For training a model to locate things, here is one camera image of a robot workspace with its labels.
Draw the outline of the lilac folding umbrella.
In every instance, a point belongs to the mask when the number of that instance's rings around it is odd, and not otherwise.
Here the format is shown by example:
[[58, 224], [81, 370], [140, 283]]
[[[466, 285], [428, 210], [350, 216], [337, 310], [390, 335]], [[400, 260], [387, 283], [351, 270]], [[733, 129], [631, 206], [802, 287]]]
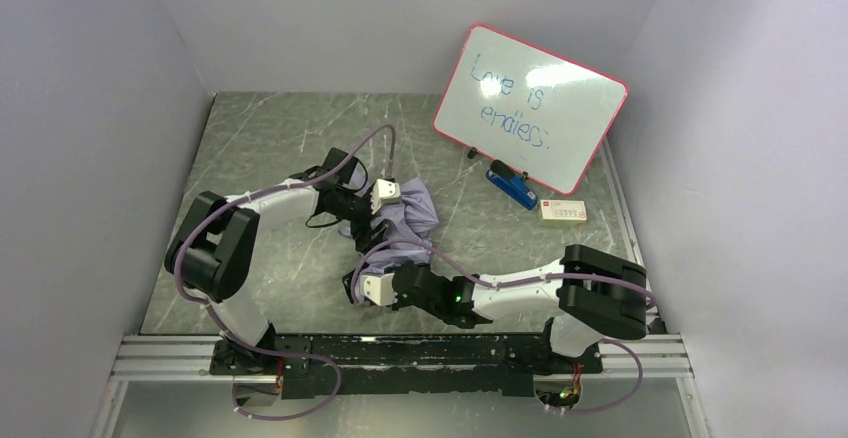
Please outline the lilac folding umbrella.
[[[430, 233], [439, 224], [439, 217], [424, 180], [413, 178], [400, 185], [401, 201], [383, 205], [377, 214], [376, 224], [388, 222], [385, 241], [411, 239], [431, 245]], [[378, 276], [405, 264], [429, 264], [432, 252], [411, 243], [393, 243], [378, 250], [363, 266], [357, 285], [364, 283], [366, 275]]]

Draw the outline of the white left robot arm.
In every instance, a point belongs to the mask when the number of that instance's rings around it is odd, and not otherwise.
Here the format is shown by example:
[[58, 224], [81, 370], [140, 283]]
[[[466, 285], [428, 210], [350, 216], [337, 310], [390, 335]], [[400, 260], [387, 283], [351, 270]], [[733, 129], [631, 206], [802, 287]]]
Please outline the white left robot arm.
[[356, 157], [331, 149], [322, 164], [255, 193], [198, 195], [167, 249], [165, 269], [186, 299], [209, 309], [237, 350], [255, 354], [276, 344], [273, 324], [244, 288], [260, 233], [327, 213], [346, 222], [359, 253], [379, 243], [372, 184]]

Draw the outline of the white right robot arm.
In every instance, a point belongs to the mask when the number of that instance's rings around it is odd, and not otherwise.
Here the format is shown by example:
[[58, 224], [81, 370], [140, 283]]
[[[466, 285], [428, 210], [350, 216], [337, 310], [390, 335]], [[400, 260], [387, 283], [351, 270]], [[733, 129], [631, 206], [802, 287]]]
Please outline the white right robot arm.
[[585, 245], [569, 245], [558, 260], [506, 275], [447, 278], [427, 265], [404, 264], [393, 271], [391, 286], [393, 307], [413, 306], [460, 329], [544, 312], [549, 347], [564, 357], [576, 358], [603, 338], [647, 334], [645, 268]]

